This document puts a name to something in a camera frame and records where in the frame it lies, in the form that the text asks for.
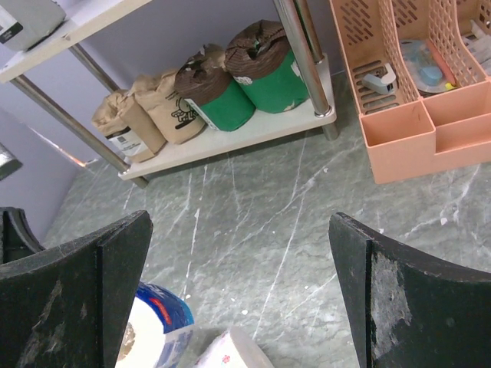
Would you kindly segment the grey paper roll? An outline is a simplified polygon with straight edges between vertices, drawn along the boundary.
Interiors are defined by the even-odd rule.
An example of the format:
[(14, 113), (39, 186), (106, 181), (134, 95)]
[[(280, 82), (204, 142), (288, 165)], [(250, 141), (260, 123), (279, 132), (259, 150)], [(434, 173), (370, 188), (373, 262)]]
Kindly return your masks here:
[(66, 16), (56, 1), (1, 1), (1, 44), (11, 51), (27, 51), (49, 37)]

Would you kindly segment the blue Tempo tissue pack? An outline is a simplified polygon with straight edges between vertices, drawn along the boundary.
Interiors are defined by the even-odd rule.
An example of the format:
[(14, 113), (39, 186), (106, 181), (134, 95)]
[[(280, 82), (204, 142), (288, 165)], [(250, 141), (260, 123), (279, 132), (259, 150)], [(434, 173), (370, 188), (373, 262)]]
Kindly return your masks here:
[(115, 367), (176, 367), (193, 333), (193, 315), (182, 299), (140, 282)]

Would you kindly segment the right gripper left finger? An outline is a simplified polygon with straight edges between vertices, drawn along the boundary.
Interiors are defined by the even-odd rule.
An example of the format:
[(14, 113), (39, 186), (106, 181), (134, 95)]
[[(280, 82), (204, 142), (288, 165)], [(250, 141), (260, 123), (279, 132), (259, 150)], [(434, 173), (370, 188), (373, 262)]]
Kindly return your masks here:
[(137, 211), (1, 264), (1, 365), (115, 366), (152, 233)]

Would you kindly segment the white dotted paper roll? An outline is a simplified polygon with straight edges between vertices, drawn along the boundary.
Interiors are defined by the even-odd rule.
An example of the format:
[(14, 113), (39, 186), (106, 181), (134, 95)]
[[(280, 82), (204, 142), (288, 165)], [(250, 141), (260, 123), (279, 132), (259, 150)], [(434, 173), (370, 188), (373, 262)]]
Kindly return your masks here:
[(237, 326), (232, 326), (220, 334), (193, 367), (274, 368), (255, 341)]

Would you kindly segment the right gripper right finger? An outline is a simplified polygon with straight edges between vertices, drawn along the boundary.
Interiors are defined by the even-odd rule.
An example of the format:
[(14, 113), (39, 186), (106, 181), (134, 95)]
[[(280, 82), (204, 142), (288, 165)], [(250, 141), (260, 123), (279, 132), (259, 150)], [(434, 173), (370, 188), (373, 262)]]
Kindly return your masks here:
[(338, 212), (328, 237), (361, 367), (488, 367), (490, 274)]

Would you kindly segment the green brown paper roll labelled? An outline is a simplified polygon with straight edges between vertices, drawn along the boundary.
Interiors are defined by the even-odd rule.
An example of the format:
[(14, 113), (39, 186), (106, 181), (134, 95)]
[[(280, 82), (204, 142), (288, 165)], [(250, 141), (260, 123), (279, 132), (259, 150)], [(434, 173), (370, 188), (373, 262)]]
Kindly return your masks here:
[(308, 90), (278, 21), (260, 20), (228, 44), (225, 67), (258, 110), (281, 113), (303, 104)]

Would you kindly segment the tan barcode paper roll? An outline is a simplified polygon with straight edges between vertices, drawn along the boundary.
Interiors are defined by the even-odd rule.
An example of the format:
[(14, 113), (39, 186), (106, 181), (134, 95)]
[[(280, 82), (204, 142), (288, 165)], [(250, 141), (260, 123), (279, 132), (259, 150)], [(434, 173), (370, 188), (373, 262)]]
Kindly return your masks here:
[(91, 122), (132, 163), (152, 159), (166, 145), (150, 115), (127, 90), (106, 96)]

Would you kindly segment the tan cartoon paper roll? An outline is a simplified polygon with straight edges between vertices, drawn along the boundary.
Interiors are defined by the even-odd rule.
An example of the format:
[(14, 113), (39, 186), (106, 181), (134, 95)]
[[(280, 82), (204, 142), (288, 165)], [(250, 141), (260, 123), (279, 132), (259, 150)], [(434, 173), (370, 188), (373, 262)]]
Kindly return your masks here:
[(206, 127), (201, 116), (175, 89), (177, 69), (150, 76), (141, 74), (134, 81), (130, 95), (151, 117), (164, 138), (183, 144)]

